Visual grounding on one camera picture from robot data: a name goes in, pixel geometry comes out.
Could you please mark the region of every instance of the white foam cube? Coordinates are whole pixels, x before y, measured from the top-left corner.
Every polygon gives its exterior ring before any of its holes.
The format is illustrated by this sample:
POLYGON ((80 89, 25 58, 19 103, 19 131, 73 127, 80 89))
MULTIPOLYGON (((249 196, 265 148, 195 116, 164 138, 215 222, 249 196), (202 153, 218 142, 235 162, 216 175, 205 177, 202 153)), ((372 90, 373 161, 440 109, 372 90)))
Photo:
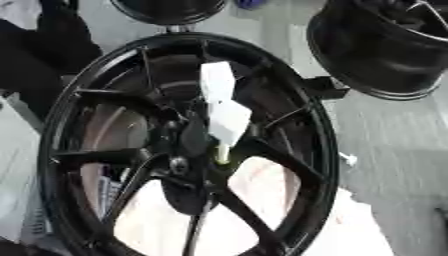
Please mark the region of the white foam cube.
POLYGON ((249 126, 252 110, 233 100, 212 103, 209 134, 233 147, 249 126))
POLYGON ((200 85, 207 103, 232 99, 235 83, 235 76, 228 62, 202 64, 200 85))

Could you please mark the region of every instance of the black alloy wheel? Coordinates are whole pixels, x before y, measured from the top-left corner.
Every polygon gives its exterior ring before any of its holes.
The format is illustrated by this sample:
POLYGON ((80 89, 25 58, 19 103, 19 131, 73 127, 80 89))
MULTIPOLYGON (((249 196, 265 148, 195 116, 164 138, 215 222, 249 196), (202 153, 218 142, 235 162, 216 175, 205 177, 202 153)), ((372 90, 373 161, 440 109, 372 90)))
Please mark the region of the black alloy wheel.
POLYGON ((143 184, 160 180, 198 195, 196 207, 173 206, 191 216, 183 256, 195 255, 202 220, 216 204, 235 213, 259 238, 258 245, 241 255, 300 255, 329 215, 339 173, 331 122, 303 85, 304 80, 287 64, 266 51, 212 34, 159 35, 98 59, 61 95, 42 135, 40 189, 55 231, 74 255, 141 255, 111 230, 143 184), (216 141, 206 135, 206 111, 199 90, 200 65, 215 61, 231 64, 237 78, 235 100, 253 111, 248 131, 225 166, 214 161, 216 141), (125 107, 145 117, 152 127, 148 140, 141 148, 83 149, 86 126, 98 105, 125 107), (182 156, 174 161, 179 167, 176 172, 170 167, 173 155, 182 156), (252 156, 279 163, 301 180, 292 207, 276 230, 227 186, 235 169, 252 156), (184 160, 191 167, 188 175, 184 175, 184 160), (83 192, 80 167, 88 163, 131 170, 102 218, 83 192))

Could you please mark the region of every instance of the black gloss finish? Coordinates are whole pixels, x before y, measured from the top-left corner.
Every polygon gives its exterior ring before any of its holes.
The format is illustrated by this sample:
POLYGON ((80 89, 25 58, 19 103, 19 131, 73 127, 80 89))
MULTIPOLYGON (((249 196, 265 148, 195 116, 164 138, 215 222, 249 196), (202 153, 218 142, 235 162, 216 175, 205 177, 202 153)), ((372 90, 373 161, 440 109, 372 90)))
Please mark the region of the black gloss finish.
POLYGON ((156 25, 185 25, 218 13, 227 0, 111 0, 124 14, 156 25))
POLYGON ((212 34, 154 36, 103 56, 64 91, 42 134, 40 189, 55 232, 76 256, 141 256, 119 241, 112 230, 137 191, 147 182, 159 180, 173 208, 191 217, 182 256, 194 255, 203 221, 217 204, 246 222, 259 238, 259 243, 241 256, 300 255, 330 213, 339 176, 331 122, 304 86, 303 78, 266 51, 212 34), (203 112, 200 66, 215 61, 230 63, 237 80, 234 98, 252 109, 251 126, 255 128, 251 130, 258 130, 243 136, 224 166, 215 163, 213 140, 207 143, 206 152, 192 148, 206 142, 192 132, 204 133, 206 125, 192 123, 191 112, 203 112), (143 146, 103 151, 82 148, 93 109, 100 104, 125 107, 145 118, 152 128, 143 146), (178 140, 178 134, 184 138, 178 140), (180 148, 173 140, 188 144, 183 146, 186 150, 173 150, 173 145, 180 148), (188 160, 187 172, 171 171, 173 156, 188 160), (279 163, 290 170, 288 177, 300 179, 300 190, 292 192, 291 209, 275 230, 228 186, 241 163, 253 156, 279 163), (82 184, 79 170, 88 163, 129 168, 102 219, 90 207, 82 184))
POLYGON ((417 29, 388 16, 394 8, 386 1, 329 0, 309 24, 309 45, 353 89, 388 100, 422 98, 448 67, 448 33, 429 8, 422 8, 427 23, 417 29))

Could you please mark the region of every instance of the person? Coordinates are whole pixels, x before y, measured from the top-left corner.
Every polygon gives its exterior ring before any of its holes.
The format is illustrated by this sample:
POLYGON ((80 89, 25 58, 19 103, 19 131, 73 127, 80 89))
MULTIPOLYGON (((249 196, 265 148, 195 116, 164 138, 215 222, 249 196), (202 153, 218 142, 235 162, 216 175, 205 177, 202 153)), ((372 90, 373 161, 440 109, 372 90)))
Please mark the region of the person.
POLYGON ((44 121, 64 86, 61 77, 74 75, 102 55, 77 14, 77 4, 40 0, 36 30, 0 19, 0 89, 18 92, 44 121))

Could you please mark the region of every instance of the gray floor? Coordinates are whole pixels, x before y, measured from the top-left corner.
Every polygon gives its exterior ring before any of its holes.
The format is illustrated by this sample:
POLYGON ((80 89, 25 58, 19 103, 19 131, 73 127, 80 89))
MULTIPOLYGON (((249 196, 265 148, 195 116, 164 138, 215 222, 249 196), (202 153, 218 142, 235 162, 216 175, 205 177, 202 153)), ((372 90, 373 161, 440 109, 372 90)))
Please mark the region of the gray floor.
MULTIPOLYGON (((251 12, 229 5, 198 24, 197 30, 264 47, 305 77, 322 75, 325 72, 311 56, 304 37, 309 18, 322 3, 272 0, 251 12)), ((108 0, 83 0, 81 9, 94 39, 106 50, 159 31, 121 15, 108 0)), ((372 205, 399 256, 448 254, 443 223, 434 212, 434 207, 448 205, 446 86, 415 102, 387 102, 352 92, 342 101, 327 104, 341 150, 360 159, 353 169, 342 166, 341 184, 357 200, 372 205)))

